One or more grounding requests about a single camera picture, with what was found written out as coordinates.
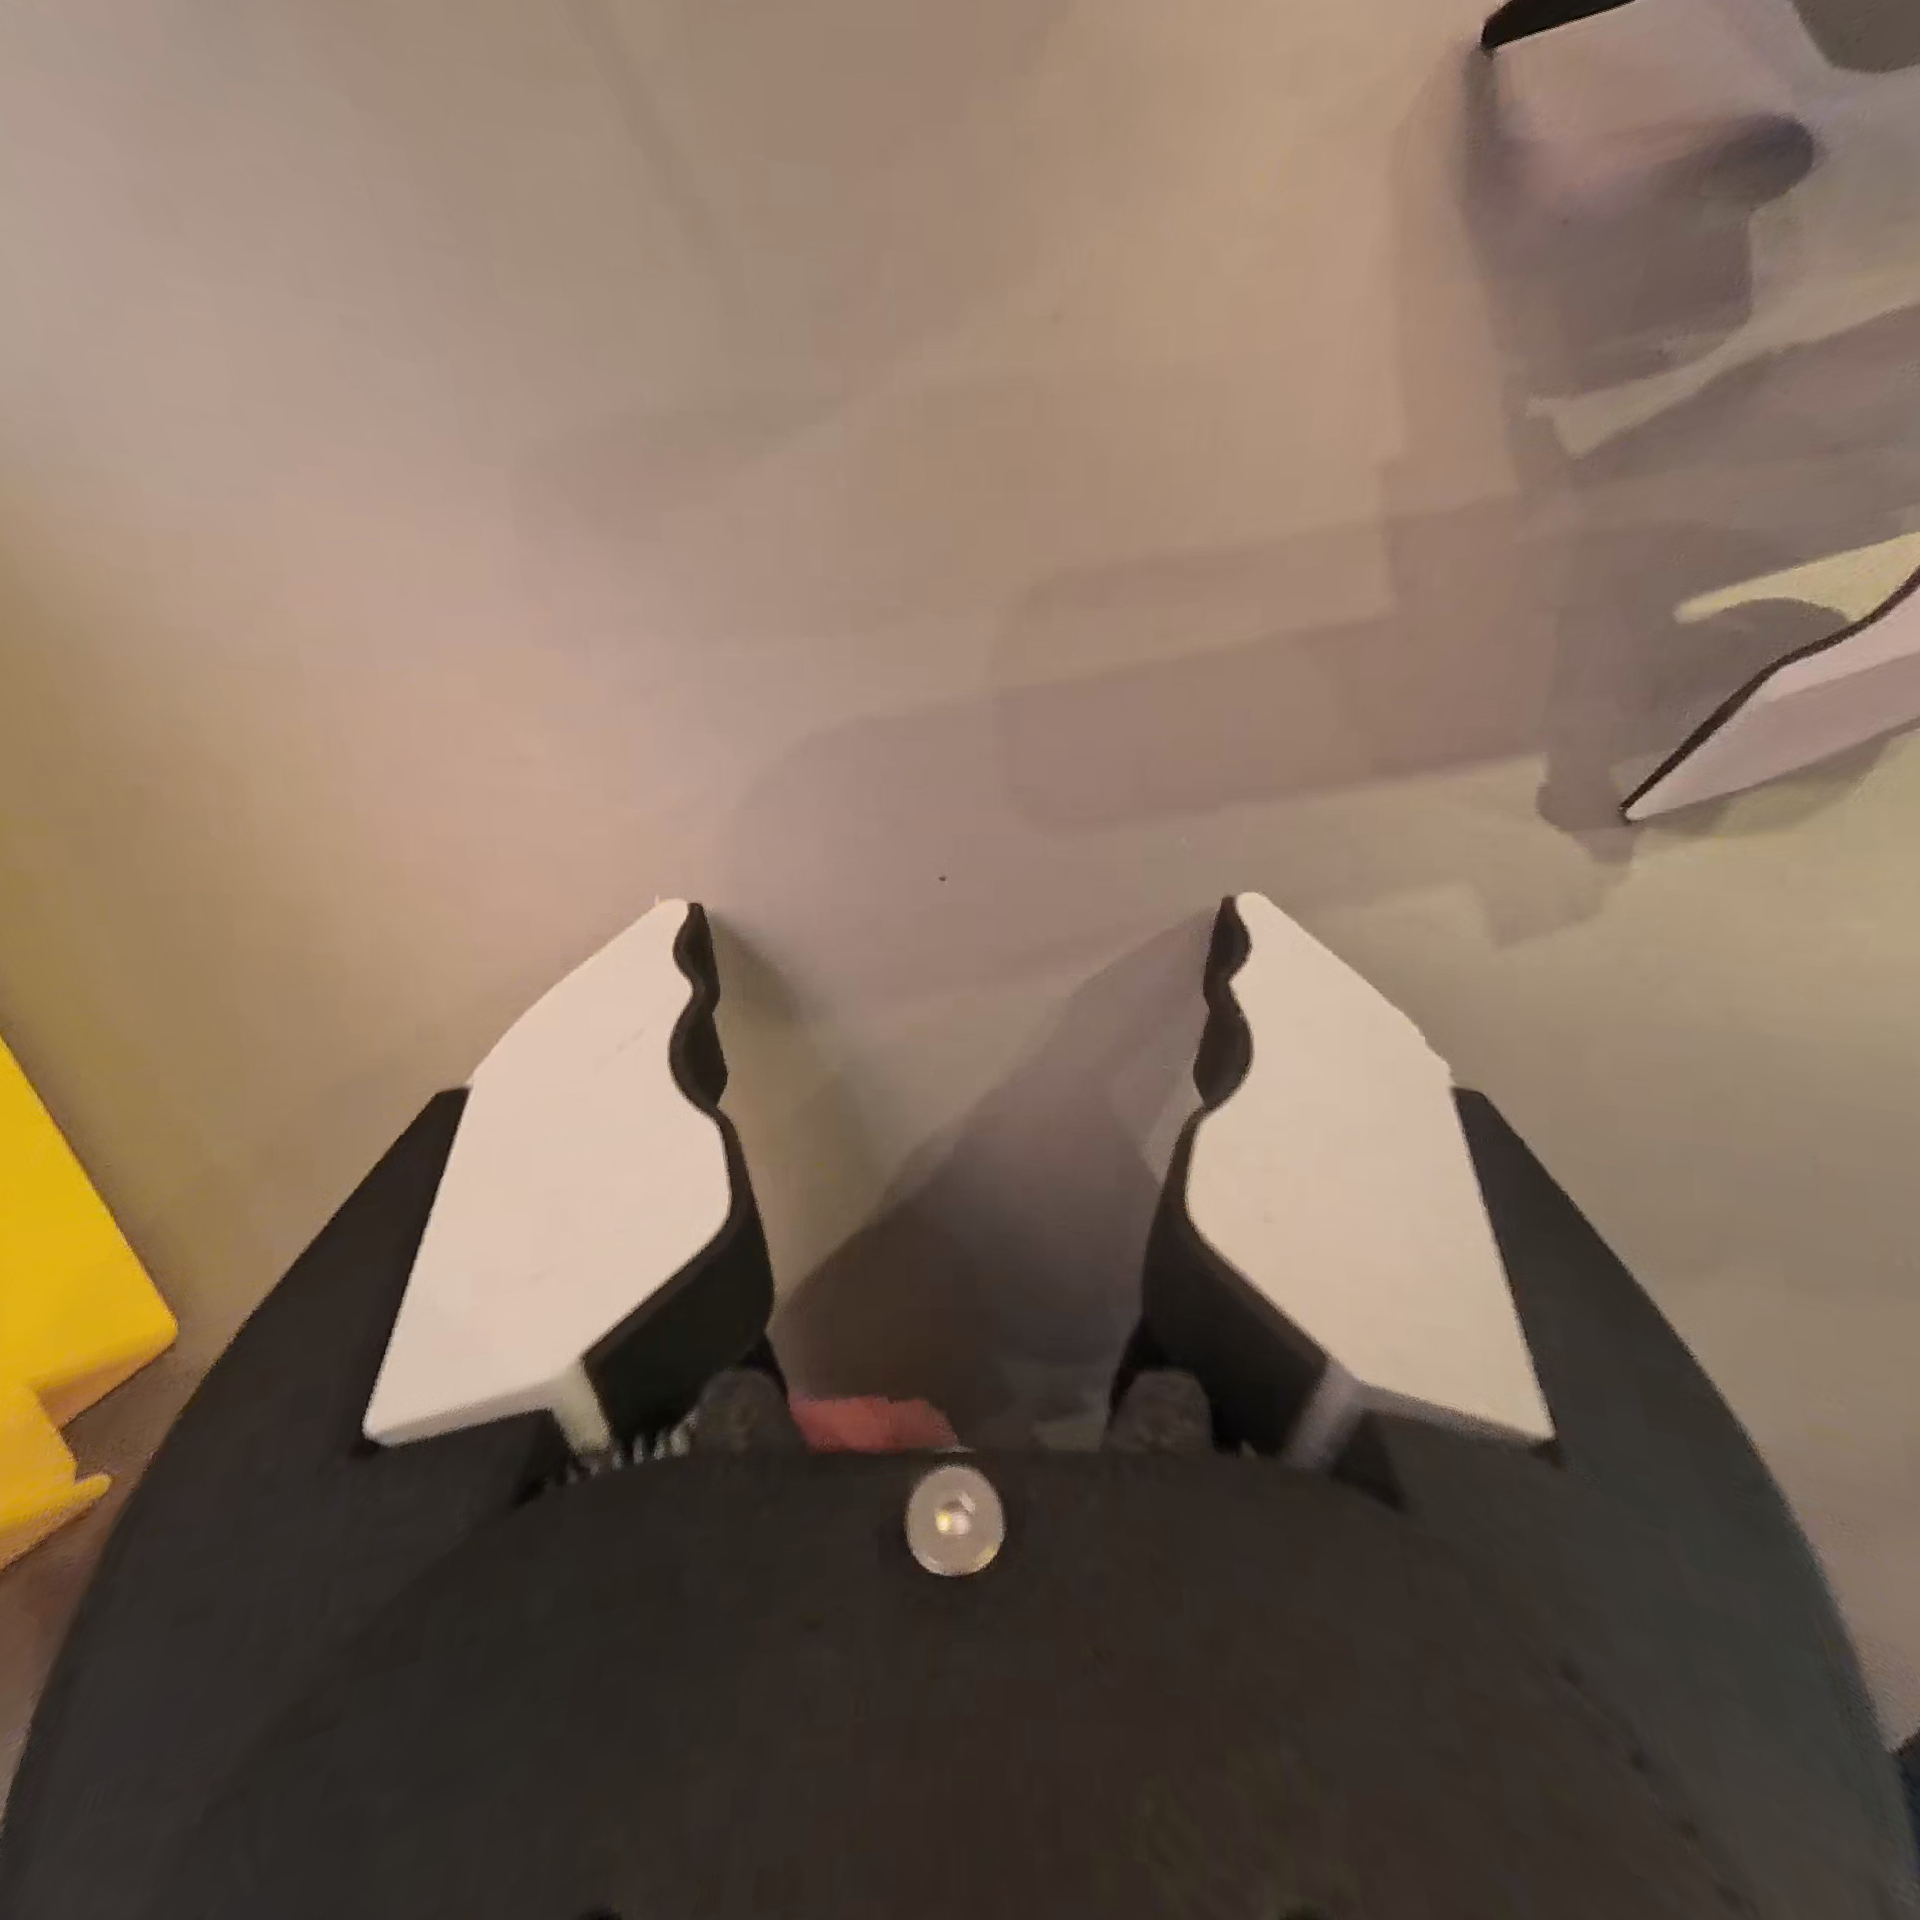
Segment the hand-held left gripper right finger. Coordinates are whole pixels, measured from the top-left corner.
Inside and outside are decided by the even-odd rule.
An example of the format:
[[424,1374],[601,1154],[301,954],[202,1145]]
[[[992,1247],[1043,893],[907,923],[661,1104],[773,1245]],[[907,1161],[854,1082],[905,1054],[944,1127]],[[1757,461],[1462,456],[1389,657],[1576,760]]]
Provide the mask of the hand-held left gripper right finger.
[[1551,1448],[1424,1031],[1261,894],[1219,899],[1201,1001],[1195,1106],[1145,1241],[1145,1362],[1198,1383],[1222,1451],[1337,1463],[1381,1415]]

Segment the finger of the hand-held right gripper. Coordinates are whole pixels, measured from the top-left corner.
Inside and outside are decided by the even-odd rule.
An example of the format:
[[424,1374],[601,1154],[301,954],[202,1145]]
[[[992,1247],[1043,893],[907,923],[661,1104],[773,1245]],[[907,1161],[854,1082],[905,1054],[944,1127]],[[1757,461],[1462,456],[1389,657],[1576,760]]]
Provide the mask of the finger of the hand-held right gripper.
[[1502,3],[1479,31],[1479,49],[1494,55],[1523,40],[1560,32],[1581,21],[1607,17],[1631,3]]
[[1840,626],[1721,699],[1622,798],[1625,824],[1726,801],[1914,728],[1914,534],[1699,592],[1672,618],[1686,626],[1769,605],[1826,611]]

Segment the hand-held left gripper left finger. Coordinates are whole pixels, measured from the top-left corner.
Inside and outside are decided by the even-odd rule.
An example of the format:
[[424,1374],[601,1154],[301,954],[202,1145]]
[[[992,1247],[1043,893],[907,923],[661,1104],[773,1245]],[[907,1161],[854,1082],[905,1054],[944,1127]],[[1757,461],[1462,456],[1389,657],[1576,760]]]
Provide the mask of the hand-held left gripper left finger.
[[777,1285],[717,1001],[703,909],[658,901],[471,1073],[373,1445],[542,1415],[569,1450],[670,1450],[709,1382],[766,1357]]

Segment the yellow bin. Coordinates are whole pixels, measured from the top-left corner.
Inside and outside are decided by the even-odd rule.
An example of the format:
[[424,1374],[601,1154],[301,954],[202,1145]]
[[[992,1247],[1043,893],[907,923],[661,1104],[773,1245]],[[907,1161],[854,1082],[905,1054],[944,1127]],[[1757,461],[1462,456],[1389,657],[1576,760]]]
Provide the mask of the yellow bin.
[[2,1566],[111,1488],[64,1432],[177,1322],[10,1051],[2,1054]]

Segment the person's left hand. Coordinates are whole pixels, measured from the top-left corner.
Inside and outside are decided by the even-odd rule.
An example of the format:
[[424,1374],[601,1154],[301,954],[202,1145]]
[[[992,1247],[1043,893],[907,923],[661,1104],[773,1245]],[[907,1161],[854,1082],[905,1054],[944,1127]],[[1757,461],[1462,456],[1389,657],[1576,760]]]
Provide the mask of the person's left hand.
[[949,1418],[923,1399],[792,1394],[786,1406],[801,1445],[815,1457],[967,1451]]

